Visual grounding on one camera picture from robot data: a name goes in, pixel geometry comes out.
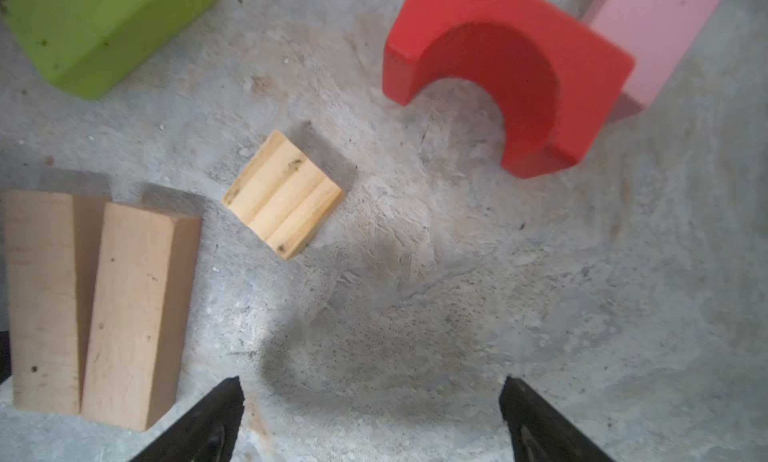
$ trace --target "side face of green block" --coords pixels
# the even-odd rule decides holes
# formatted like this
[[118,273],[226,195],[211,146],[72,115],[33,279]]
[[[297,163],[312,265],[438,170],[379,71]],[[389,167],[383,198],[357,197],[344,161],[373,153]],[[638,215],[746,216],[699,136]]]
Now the side face of green block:
[[216,0],[0,0],[52,85],[99,98]]

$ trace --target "toy block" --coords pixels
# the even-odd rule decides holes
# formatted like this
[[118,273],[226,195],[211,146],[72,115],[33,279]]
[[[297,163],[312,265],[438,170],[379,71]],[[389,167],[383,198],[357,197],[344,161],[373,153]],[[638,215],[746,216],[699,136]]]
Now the toy block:
[[298,254],[344,198],[344,191],[274,130],[221,203],[287,260]]
[[586,155],[633,64],[545,0],[406,0],[383,90],[408,104],[439,78],[479,84],[504,114],[502,167],[528,179]]
[[215,0],[0,0],[50,84],[99,98]]
[[13,404],[79,414],[108,197],[3,196]]
[[84,417],[146,430],[176,400],[200,219],[107,204]]
[[610,121],[645,110],[683,60],[720,0],[594,0],[585,25],[637,60]]

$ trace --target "light brown wooden block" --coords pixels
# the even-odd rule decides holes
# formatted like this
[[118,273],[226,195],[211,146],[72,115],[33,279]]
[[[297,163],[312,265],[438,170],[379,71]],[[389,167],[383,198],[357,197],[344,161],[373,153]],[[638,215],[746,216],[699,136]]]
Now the light brown wooden block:
[[13,404],[78,414],[109,197],[6,191]]
[[176,400],[200,219],[107,204],[83,416],[146,430]]
[[298,254],[344,191],[274,130],[221,203],[284,259]]

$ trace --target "dark spot on green block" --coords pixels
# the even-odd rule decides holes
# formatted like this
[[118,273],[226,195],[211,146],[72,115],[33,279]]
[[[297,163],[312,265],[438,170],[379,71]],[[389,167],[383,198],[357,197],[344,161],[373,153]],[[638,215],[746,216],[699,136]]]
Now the dark spot on green block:
[[0,13],[3,15],[8,14],[8,0],[0,0]]

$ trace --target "black object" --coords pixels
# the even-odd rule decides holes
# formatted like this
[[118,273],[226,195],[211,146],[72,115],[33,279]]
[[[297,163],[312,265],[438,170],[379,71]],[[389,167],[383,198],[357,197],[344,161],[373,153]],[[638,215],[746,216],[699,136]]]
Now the black object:
[[522,379],[507,377],[498,403],[515,462],[613,462]]
[[239,377],[222,380],[132,462],[229,462],[244,400]]
[[8,331],[0,332],[0,384],[11,376],[11,337]]

